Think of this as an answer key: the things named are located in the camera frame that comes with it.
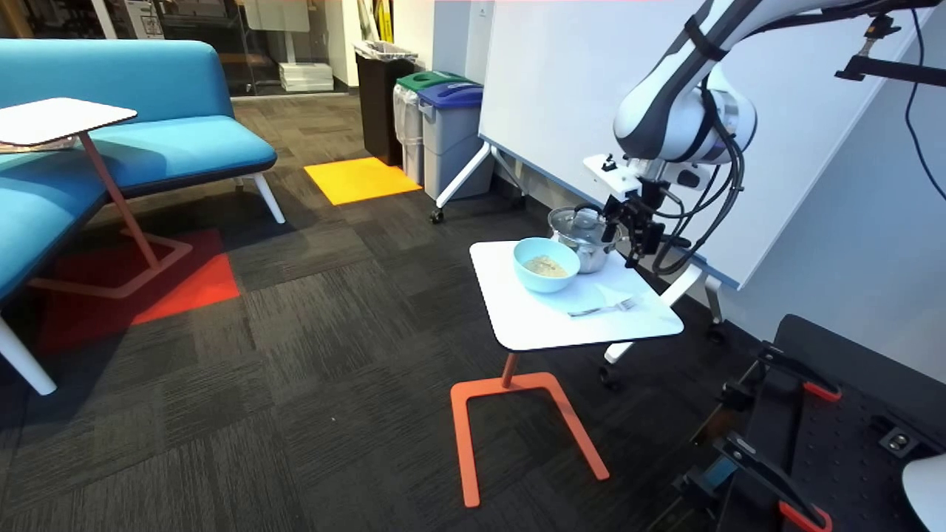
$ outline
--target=teal sofa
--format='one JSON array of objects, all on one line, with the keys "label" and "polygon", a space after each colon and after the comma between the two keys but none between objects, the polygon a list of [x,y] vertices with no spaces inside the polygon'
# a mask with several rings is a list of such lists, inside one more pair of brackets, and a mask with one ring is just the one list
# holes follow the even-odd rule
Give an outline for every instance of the teal sofa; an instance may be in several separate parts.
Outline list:
[{"label": "teal sofa", "polygon": [[[213,49],[201,41],[0,40],[0,108],[43,99],[136,109],[134,122],[93,133],[129,199],[250,179],[276,223],[284,226],[263,179],[278,155],[235,118]],[[84,152],[0,155],[0,304],[105,204],[106,193]],[[58,390],[3,320],[0,354],[35,394]]]}]

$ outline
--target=white table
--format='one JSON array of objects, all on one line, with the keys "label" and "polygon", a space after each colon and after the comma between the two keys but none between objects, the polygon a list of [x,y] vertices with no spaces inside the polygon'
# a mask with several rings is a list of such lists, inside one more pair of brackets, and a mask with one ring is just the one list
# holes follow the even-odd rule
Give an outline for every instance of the white table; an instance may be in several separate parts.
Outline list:
[{"label": "white table", "polygon": [[[32,281],[32,288],[61,291],[61,294],[80,294],[80,297],[100,297],[100,298],[129,298],[129,297],[139,294],[148,281],[155,281],[160,273],[167,273],[171,264],[185,260],[192,253],[191,244],[148,238],[139,229],[139,223],[130,214],[109,167],[105,164],[105,158],[99,155],[96,142],[90,137],[99,127],[118,124],[134,115],[136,115],[136,109],[129,109],[129,108],[106,108],[106,103],[78,100],[78,99],[49,99],[49,100],[31,100],[22,108],[0,109],[0,145],[32,152],[32,148],[62,142],[62,139],[80,142],[99,182],[109,193],[129,235],[136,241],[136,245],[148,264],[146,273],[124,281],[123,288],[90,288],[90,285],[68,285],[68,281],[49,281],[49,279]],[[157,258],[152,244],[167,245],[170,255]]]},{"label": "white table", "polygon": [[554,372],[514,375],[513,371],[517,352],[646,340],[684,331],[684,322],[672,304],[661,298],[646,279],[638,279],[634,269],[624,269],[619,255],[612,255],[603,269],[572,281],[563,294],[535,297],[517,281],[513,250],[514,244],[476,244],[471,250],[494,334],[510,354],[500,380],[460,381],[451,388],[463,495],[469,510],[479,507],[476,453],[469,408],[471,399],[532,390],[550,394],[572,439],[588,461],[593,477],[602,482],[610,479],[610,467],[603,464],[560,380]]}]

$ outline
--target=whiteboard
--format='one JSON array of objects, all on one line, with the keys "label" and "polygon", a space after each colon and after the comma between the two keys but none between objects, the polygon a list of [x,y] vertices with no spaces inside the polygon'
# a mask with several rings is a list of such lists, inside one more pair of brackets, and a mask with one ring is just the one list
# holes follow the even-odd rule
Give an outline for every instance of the whiteboard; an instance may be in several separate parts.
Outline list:
[{"label": "whiteboard", "polygon": [[[593,202],[607,187],[584,167],[619,155],[619,100],[658,65],[698,0],[494,0],[479,133],[535,173]],[[882,81],[838,81],[865,46],[871,19],[767,32],[743,41],[720,69],[761,112],[746,155],[746,193],[702,250],[712,269],[746,285],[820,183]],[[884,40],[875,57],[903,59],[913,29]]]}]

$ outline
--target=red floor mat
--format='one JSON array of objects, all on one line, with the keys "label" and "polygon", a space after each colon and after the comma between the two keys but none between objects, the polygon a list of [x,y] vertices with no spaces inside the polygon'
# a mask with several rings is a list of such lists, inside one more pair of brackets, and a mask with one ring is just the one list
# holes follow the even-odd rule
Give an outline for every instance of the red floor mat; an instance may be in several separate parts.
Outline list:
[{"label": "red floor mat", "polygon": [[[123,301],[43,291],[46,320],[40,352],[74,352],[134,326],[241,298],[241,285],[231,258],[222,253],[219,235],[201,232],[185,238],[185,244],[192,244],[197,250]],[[96,250],[84,258],[61,260],[50,269],[50,279],[117,288],[139,269],[146,269],[146,260],[134,241],[124,241],[117,250]]]}]

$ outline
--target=dark carpet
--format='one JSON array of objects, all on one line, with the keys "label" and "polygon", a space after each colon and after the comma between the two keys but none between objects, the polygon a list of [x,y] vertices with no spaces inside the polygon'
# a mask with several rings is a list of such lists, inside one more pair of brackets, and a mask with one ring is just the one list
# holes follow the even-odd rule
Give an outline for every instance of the dark carpet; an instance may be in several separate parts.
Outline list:
[{"label": "dark carpet", "polygon": [[[751,344],[706,337],[706,313],[681,304],[687,334],[638,344],[610,375],[602,350],[525,357],[563,380],[612,479],[593,479],[547,403],[476,403],[486,499],[466,511],[451,384],[502,365],[469,250],[547,235],[541,207],[522,214],[500,187],[448,226],[423,193],[335,210],[303,167],[365,158],[358,99],[238,112],[278,145],[290,229],[238,182],[134,202],[146,232],[219,232],[247,297],[49,357],[53,399],[3,372],[0,529],[649,529]],[[105,210],[62,255],[117,235]],[[7,320],[32,347],[40,298]]]}]

